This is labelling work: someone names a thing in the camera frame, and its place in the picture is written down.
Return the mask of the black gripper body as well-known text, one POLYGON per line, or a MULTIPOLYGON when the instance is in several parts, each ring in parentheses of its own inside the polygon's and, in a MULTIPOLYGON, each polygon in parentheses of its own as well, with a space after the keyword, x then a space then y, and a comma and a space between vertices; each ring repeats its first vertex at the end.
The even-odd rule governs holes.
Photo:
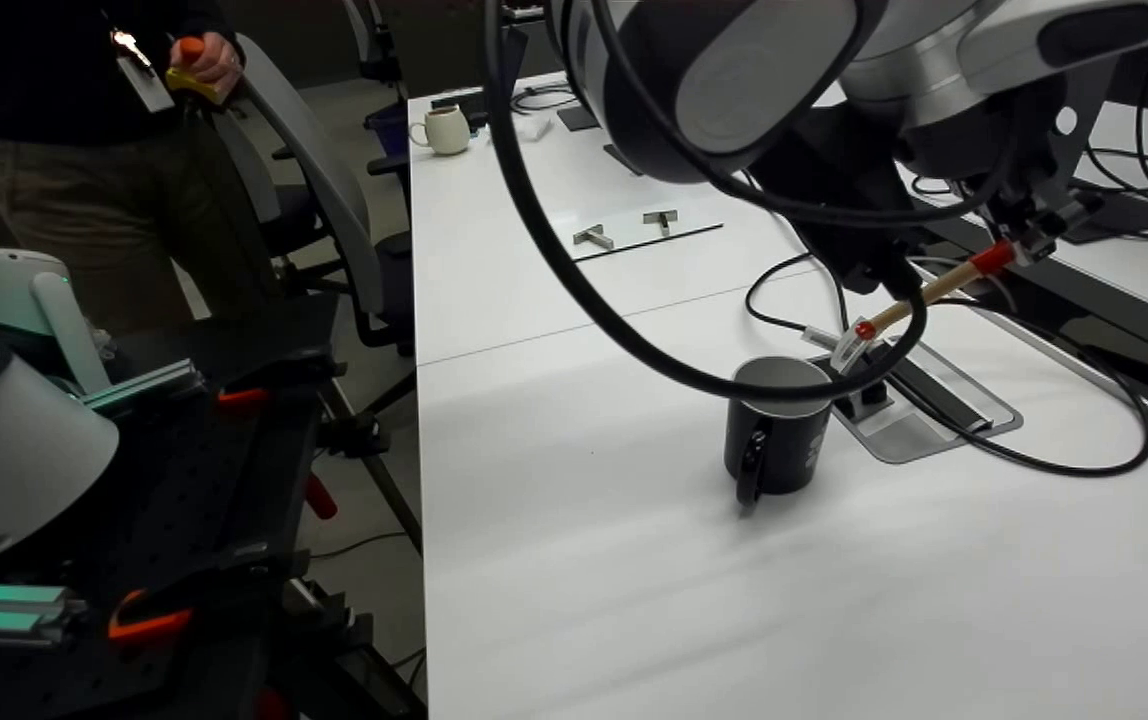
POLYGON ((915 294, 911 252, 967 214, 1018 246, 1054 246, 1074 216, 1070 170, 1083 147, 1063 94, 1000 94, 911 125, 856 102, 818 107, 786 145, 787 223, 852 294, 915 294))

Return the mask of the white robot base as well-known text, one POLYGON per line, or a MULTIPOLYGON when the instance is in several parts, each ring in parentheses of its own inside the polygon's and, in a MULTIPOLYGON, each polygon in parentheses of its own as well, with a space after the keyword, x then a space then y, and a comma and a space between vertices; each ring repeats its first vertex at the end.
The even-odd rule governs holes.
MULTIPOLYGON (((109 472, 122 427, 85 406, 105 387, 65 264, 0 250, 0 558, 109 472)), ((0 585, 0 646, 53 637, 70 618, 60 585, 0 585)))

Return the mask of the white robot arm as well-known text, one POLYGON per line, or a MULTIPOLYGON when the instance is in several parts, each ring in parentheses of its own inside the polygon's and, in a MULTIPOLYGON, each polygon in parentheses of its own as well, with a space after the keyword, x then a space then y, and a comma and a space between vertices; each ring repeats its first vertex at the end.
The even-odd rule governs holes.
POLYGON ((971 277, 1061 231, 1088 77, 1148 50, 1148 0, 540 0, 571 96, 628 170, 786 216, 822 264, 891 308, 844 331, 856 393, 919 336, 937 288, 908 242, 939 216, 908 170, 1005 230, 971 277))

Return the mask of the person's hand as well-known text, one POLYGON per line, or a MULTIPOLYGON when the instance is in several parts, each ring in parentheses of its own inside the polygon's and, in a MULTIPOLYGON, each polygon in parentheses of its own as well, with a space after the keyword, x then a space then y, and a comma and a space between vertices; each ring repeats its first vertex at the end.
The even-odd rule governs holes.
POLYGON ((205 31, 173 41, 173 61, 163 73, 173 90, 196 94, 207 106, 224 106, 238 94, 239 77, 244 58, 228 36, 205 31))

